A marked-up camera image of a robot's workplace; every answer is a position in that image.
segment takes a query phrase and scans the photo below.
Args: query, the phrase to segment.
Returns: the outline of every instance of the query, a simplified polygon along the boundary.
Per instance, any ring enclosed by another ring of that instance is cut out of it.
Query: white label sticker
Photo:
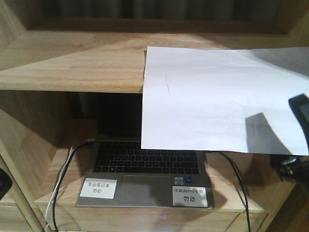
[[[174,183],[175,185],[183,185],[183,177],[181,176],[174,177]]]
[[[95,197],[113,199],[117,180],[86,178],[81,197]]]
[[[207,207],[206,189],[173,186],[173,206]]]

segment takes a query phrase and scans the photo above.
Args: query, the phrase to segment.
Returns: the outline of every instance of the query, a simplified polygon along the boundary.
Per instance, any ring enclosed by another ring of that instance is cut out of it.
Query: white paper sheet
[[[308,155],[288,100],[309,95],[309,47],[148,47],[141,146]]]

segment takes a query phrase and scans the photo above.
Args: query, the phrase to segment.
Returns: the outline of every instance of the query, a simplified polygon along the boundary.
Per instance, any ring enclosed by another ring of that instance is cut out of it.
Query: wooden shelf
[[[35,203],[40,206],[47,206],[56,176],[63,165],[70,143],[78,140],[85,140],[95,134],[93,121],[81,120],[72,121],[72,130],[64,143],[57,150],[54,160],[48,171],[46,180],[42,185],[41,197]],[[61,190],[61,197],[57,201],[59,206],[75,207],[76,201],[84,181],[84,173],[89,167],[89,148],[77,153],[72,159],[66,177],[64,178]],[[271,170],[268,163],[268,155],[262,154],[241,154],[227,152],[239,165],[243,174],[245,184],[249,190],[249,206],[251,213],[270,213],[282,197],[286,197],[293,188],[293,184],[281,182],[277,174]],[[207,154],[207,173],[211,178],[214,190],[216,207],[212,209],[217,212],[238,212],[244,211],[244,205],[239,198],[241,192],[238,180],[230,167],[230,164],[219,154]]]
[[[0,88],[142,92],[147,46],[295,46],[270,23],[45,19],[0,52]]]

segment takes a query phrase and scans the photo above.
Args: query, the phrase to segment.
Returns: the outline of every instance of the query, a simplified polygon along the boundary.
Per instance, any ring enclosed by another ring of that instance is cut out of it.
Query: intel sticker
[[[184,178],[184,182],[187,183],[187,184],[193,184],[192,177],[190,177],[190,176],[189,177],[185,177]]]

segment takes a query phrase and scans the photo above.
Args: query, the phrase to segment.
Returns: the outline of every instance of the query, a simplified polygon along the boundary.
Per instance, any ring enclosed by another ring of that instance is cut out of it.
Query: black device
[[[289,105],[298,120],[309,149],[309,99],[305,94],[289,99]],[[309,157],[272,155],[270,166],[276,170],[281,180],[296,181],[309,196]]]
[[[0,168],[0,200],[12,187],[12,180],[9,175]]]

